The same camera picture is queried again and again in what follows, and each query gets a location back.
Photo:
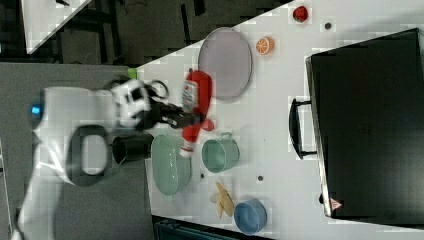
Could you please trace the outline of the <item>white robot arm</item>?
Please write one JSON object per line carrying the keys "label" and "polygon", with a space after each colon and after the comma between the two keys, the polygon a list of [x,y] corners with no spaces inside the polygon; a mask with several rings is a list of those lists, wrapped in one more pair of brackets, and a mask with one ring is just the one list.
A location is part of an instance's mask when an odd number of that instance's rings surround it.
{"label": "white robot arm", "polygon": [[87,187],[112,173],[112,134],[164,123],[205,120],[200,111],[164,102],[152,84],[115,81],[108,89],[47,87],[36,106],[32,174],[11,240],[55,240],[54,215],[64,184]]}

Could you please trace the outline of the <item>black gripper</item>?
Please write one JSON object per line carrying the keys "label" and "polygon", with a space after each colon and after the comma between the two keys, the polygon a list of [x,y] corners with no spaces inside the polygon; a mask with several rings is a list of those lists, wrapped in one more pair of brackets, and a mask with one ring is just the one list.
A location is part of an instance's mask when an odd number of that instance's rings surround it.
{"label": "black gripper", "polygon": [[168,124],[173,129],[181,129],[200,123],[200,115],[185,112],[182,107],[163,102],[152,102],[150,111],[139,113],[141,120],[136,124],[137,130],[154,128],[158,123]]}

